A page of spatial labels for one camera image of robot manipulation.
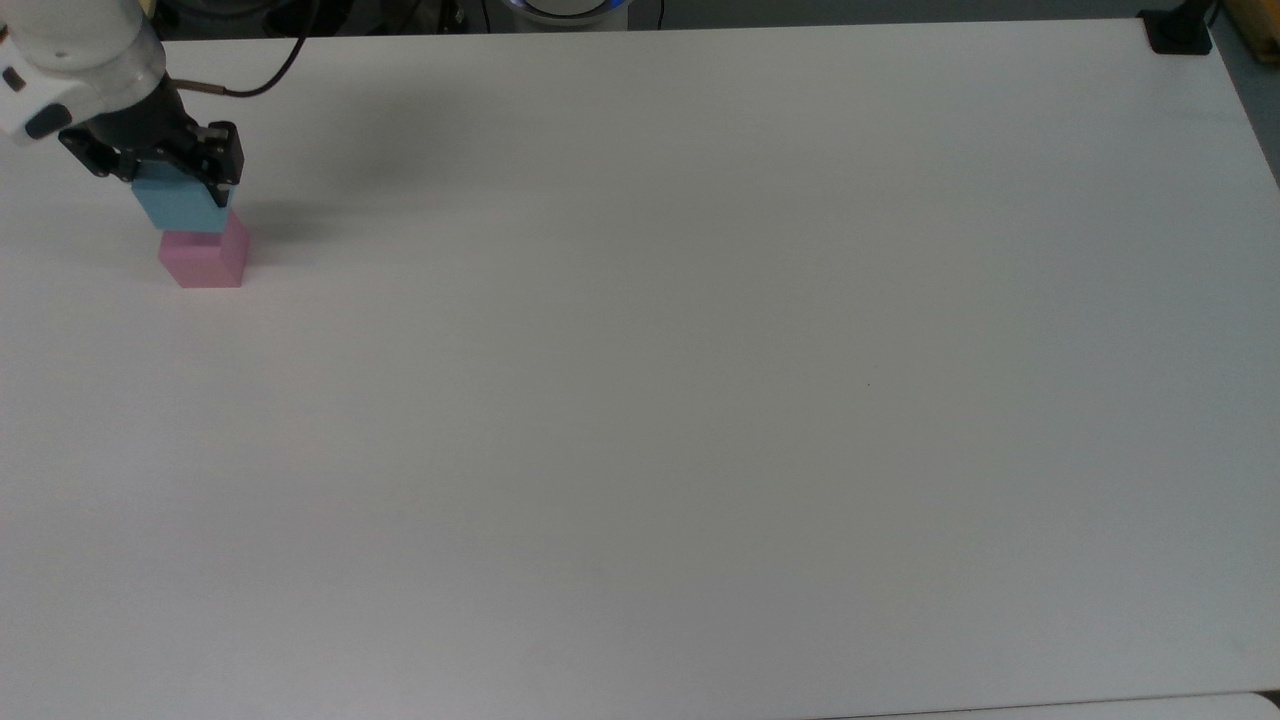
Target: table surface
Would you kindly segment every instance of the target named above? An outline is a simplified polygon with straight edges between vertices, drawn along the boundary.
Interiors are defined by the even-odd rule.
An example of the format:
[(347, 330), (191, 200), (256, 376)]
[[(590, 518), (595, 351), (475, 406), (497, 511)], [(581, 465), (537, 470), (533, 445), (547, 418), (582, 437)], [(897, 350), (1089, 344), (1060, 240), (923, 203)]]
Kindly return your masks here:
[(1216, 55), (339, 38), (188, 109), (244, 136), (238, 291), (0, 147), (5, 720), (1280, 687), (1280, 192)]

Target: black cable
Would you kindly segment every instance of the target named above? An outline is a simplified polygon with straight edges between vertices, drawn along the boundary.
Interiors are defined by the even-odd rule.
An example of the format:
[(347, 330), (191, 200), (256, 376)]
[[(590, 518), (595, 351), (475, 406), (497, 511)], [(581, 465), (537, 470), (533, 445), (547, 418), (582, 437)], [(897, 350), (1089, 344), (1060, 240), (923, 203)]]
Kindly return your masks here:
[[(399, 29), (397, 29), (392, 35), (404, 35), (404, 28), (408, 27), (408, 23), (413, 22), (413, 15), (417, 13), (419, 6), (421, 6), (421, 5), (422, 5), (422, 0), (415, 0), (413, 1), (413, 6), (410, 8), (408, 9), (408, 14), (404, 15), (404, 22), (402, 22)], [(444, 12), (444, 5), (443, 4), (440, 5), (440, 12), (442, 12), (442, 14)]]
[(298, 33), (298, 41), (293, 44), (293, 50), (289, 51), (289, 56), (285, 58), (284, 64), (280, 69), (275, 70), (271, 79), (255, 87), (253, 90), (228, 90), (220, 85), (210, 85), (207, 82), (195, 82), (189, 79), (175, 79), (173, 81), (174, 87), (178, 90), (193, 90), (196, 92), (207, 92), (209, 95), (227, 95), (229, 97), (257, 97), (268, 90), (275, 87), (284, 74), (289, 72), (293, 67), (293, 61), (298, 59), (298, 53), (302, 51), (302, 44), (307, 41), (307, 36), (311, 35), (311, 28), (316, 24), (316, 15), (320, 14), (320, 0), (311, 0), (311, 5), (307, 10), (307, 19), (302, 26), (302, 31)]

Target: blue block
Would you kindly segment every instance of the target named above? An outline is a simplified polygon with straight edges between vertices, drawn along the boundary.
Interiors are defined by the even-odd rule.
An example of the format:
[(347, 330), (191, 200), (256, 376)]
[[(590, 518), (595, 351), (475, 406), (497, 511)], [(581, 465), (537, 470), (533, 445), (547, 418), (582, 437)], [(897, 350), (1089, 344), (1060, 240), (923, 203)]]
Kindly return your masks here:
[(227, 208), (219, 208), (204, 183), (168, 163), (142, 163), (133, 178), (133, 196), (163, 231), (220, 233), (230, 211), (229, 200)]

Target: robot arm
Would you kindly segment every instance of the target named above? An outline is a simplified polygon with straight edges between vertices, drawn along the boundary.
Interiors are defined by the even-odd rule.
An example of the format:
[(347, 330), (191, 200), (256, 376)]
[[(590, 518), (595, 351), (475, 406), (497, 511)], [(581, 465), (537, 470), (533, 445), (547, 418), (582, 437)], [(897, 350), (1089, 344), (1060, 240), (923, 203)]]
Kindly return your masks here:
[(14, 142), (58, 133), (90, 172), (124, 182), (165, 163), (227, 206), (244, 161), (236, 126), (187, 115), (137, 0), (0, 0), (0, 131)]

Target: black mount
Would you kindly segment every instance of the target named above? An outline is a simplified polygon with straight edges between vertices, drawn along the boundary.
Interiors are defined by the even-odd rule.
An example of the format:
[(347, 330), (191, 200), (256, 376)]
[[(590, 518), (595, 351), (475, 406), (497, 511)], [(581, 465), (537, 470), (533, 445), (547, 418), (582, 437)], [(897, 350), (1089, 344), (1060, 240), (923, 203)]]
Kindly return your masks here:
[(1208, 55), (1213, 41), (1204, 15), (1215, 0), (1187, 0), (1172, 10), (1138, 13), (1147, 26), (1147, 41), (1158, 55)]
[(168, 76), (137, 105), (67, 128), (58, 140), (100, 178), (133, 182), (143, 161), (168, 163), (209, 188), (219, 208), (227, 206), (244, 168), (236, 124), (201, 127), (187, 115)]

